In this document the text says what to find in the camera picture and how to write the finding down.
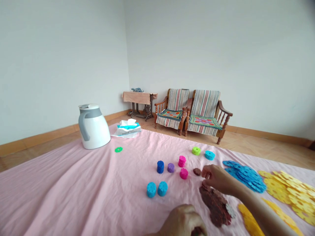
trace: striped chair cover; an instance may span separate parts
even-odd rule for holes
[[[171,88],[168,98],[168,110],[182,111],[189,97],[189,89],[173,89]],[[178,129],[180,121],[172,120],[167,117],[157,117],[157,123],[166,127]]]
[[[196,116],[214,117],[219,97],[219,91],[196,90],[194,104],[190,114]],[[212,127],[199,126],[191,123],[188,124],[187,130],[213,136],[215,136],[218,131]]]

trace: wooden chair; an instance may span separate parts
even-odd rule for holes
[[[220,144],[227,123],[233,114],[224,109],[219,97],[219,91],[194,90],[192,107],[187,109],[184,136],[187,136],[187,130],[213,135],[218,137],[217,144]]]
[[[187,106],[191,105],[188,101],[189,89],[170,88],[163,102],[155,103],[155,128],[157,124],[171,127],[182,133],[184,121],[186,118]]]

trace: kettle handle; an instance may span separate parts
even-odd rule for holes
[[[86,112],[82,112],[79,116],[79,127],[80,127],[80,131],[81,131],[84,141],[90,140],[90,136],[86,130],[85,123],[84,123],[84,119],[87,114],[89,114],[89,112],[86,111]]]

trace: tissue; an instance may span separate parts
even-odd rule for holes
[[[127,121],[120,121],[120,125],[117,126],[117,135],[126,135],[131,133],[137,133],[141,131],[141,126],[136,123],[135,119],[129,119]]]

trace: white kettle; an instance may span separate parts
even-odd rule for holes
[[[79,106],[79,127],[85,149],[104,146],[111,140],[109,128],[98,104]]]

